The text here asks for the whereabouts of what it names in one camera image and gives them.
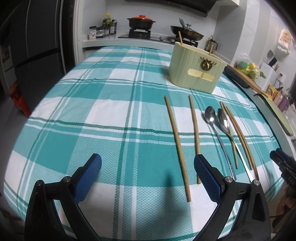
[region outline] kettle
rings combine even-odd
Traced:
[[[205,51],[210,52],[212,44],[214,45],[213,49],[215,49],[215,44],[216,44],[216,49],[215,50],[217,50],[218,44],[217,44],[217,42],[215,40],[213,40],[213,35],[211,35],[211,39],[209,39],[207,41],[207,43],[205,45]]]

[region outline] tablecloth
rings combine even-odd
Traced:
[[[102,169],[79,205],[99,236],[105,240],[192,240],[216,203],[202,184],[196,184],[188,95],[194,100],[201,153],[209,163],[224,176],[231,175],[218,139],[201,115],[207,106],[217,111],[223,101],[246,137],[267,200],[274,197],[283,180],[269,153],[279,144],[256,106],[224,75],[213,94],[173,85],[168,75],[171,55],[148,48],[104,47],[50,90],[22,129],[6,169],[5,197],[23,219],[37,180],[60,181],[98,153]],[[181,139],[191,202],[186,201],[165,95]],[[234,166],[230,141],[218,132]],[[237,181],[249,182],[238,159]],[[73,235],[59,202],[55,204],[65,230]],[[221,236],[229,232],[238,208],[239,202]]]

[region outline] decorative wreath emblem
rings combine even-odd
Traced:
[[[213,65],[216,65],[217,64],[215,62],[212,62],[211,60],[208,60],[208,59],[205,59],[205,58],[202,58],[202,57],[200,57],[200,58],[202,60],[202,62],[200,64],[200,67],[204,71],[211,70],[211,68],[213,67]]]

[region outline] orange pot lid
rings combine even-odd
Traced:
[[[152,19],[147,18],[145,15],[139,15],[138,17],[133,17],[133,18],[136,18],[136,19],[145,19],[145,20],[152,21]]]

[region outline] green cutting board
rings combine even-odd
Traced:
[[[277,120],[281,124],[285,133],[289,136],[293,136],[294,132],[290,126],[290,123],[287,121],[284,114],[280,111],[280,109],[276,106],[276,104],[266,96],[260,95],[264,100],[265,103],[272,109],[274,115],[276,116]]]

